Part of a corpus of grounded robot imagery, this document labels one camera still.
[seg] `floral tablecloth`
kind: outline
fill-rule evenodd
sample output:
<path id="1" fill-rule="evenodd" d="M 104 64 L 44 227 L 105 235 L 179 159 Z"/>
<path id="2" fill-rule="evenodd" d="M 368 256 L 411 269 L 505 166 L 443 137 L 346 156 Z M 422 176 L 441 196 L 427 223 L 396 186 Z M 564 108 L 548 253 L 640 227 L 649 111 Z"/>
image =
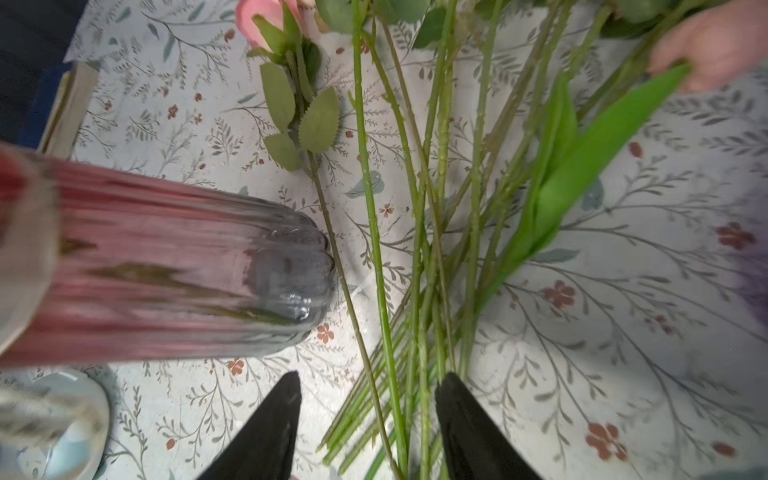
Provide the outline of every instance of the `floral tablecloth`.
<path id="1" fill-rule="evenodd" d="M 274 200 L 322 224 L 309 178 L 266 154 L 263 139 L 274 128 L 261 60 L 246 58 L 234 7 L 234 0 L 91 0 L 68 53 L 101 62 L 75 159 Z M 313 10 L 303 14 L 324 50 L 319 83 L 352 90 L 350 38 L 320 37 Z M 594 6 L 577 7 L 556 58 L 579 43 L 593 14 Z M 489 123 L 542 17 L 504 17 Z M 432 56 L 409 50 L 412 26 L 394 32 L 423 119 Z M 574 82 L 578 101 L 629 47 L 603 41 L 590 51 Z M 471 45 L 457 58 L 449 191 L 469 166 L 480 59 Z M 409 282 L 412 217 L 395 122 L 364 62 L 369 148 L 380 173 L 376 207 L 396 308 Z M 565 232 L 488 308 L 472 388 L 544 477 L 768 475 L 766 94 L 768 69 L 759 68 L 723 91 L 671 99 L 567 217 Z M 518 120 L 510 146 L 520 130 Z M 379 336 L 356 135 L 347 101 L 322 175 L 373 346 Z M 452 231 L 464 224 L 457 217 Z M 315 449 L 361 362 L 340 297 L 315 335 L 269 358 L 83 368 L 113 400 L 104 480 L 195 478 L 275 381 L 296 369 L 303 408 L 293 474 L 308 480 L 336 478 Z M 3 379 L 28 382 L 46 371 L 4 372 Z M 357 462 L 344 477 L 362 478 L 367 464 Z"/>

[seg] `red flower print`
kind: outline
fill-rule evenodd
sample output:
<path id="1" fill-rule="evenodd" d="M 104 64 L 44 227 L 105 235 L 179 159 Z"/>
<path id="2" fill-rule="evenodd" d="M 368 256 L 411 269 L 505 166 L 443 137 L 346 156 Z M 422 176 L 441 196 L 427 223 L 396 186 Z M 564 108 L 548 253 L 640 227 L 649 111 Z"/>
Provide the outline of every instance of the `red flower print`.
<path id="1" fill-rule="evenodd" d="M 574 287 L 566 285 L 562 280 L 555 282 L 554 288 L 546 288 L 542 292 L 544 297 L 558 309 L 572 306 L 576 302 L 574 300 L 576 290 Z"/>
<path id="2" fill-rule="evenodd" d="M 227 363 L 227 368 L 232 372 L 233 376 L 239 375 L 243 372 L 243 367 L 245 366 L 245 362 L 241 359 L 234 359 L 230 360 Z"/>
<path id="3" fill-rule="evenodd" d="M 395 213 L 395 208 L 390 204 L 384 205 L 384 208 L 379 208 L 379 213 L 384 215 L 384 218 L 389 218 L 390 215 Z"/>
<path id="4" fill-rule="evenodd" d="M 607 461 L 611 455 L 616 455 L 622 462 L 627 461 L 627 447 L 618 441 L 619 429 L 615 425 L 607 423 L 603 427 L 599 423 L 590 423 L 589 432 L 587 445 L 598 451 L 600 460 Z"/>
<path id="5" fill-rule="evenodd" d="M 649 325 L 657 323 L 659 328 L 669 336 L 673 336 L 677 332 L 675 328 L 667 322 L 667 317 L 664 315 L 656 315 L 653 319 L 646 318 L 645 323 L 648 323 Z"/>
<path id="6" fill-rule="evenodd" d="M 723 457 L 733 458 L 736 456 L 736 449 L 727 443 L 715 442 L 712 444 L 712 449 Z"/>
<path id="7" fill-rule="evenodd" d="M 718 228 L 717 235 L 720 237 L 720 245 L 734 250 L 743 250 L 747 245 L 754 245 L 757 242 L 754 233 L 741 230 L 741 223 L 738 222 L 731 222 L 726 227 Z"/>
<path id="8" fill-rule="evenodd" d="M 629 144 L 629 153 L 631 153 L 633 157 L 642 158 L 643 148 L 640 146 L 639 143 L 634 141 L 631 144 Z"/>
<path id="9" fill-rule="evenodd" d="M 328 340 L 333 340 L 333 332 L 327 323 L 317 327 L 317 338 L 323 341 L 323 345 L 328 343 Z"/>

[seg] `pink glass vase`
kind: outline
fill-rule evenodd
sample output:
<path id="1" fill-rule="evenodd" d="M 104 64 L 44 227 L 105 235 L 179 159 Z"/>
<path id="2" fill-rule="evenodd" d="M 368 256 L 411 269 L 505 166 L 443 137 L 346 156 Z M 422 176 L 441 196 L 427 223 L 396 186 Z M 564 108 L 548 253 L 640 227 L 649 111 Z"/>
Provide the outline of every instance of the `pink glass vase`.
<path id="1" fill-rule="evenodd" d="M 0 150 L 0 236 L 25 190 L 19 158 L 30 156 Z M 32 162 L 55 181 L 58 261 L 0 366 L 262 356 L 323 318 L 334 263 L 308 216 L 85 164 Z"/>

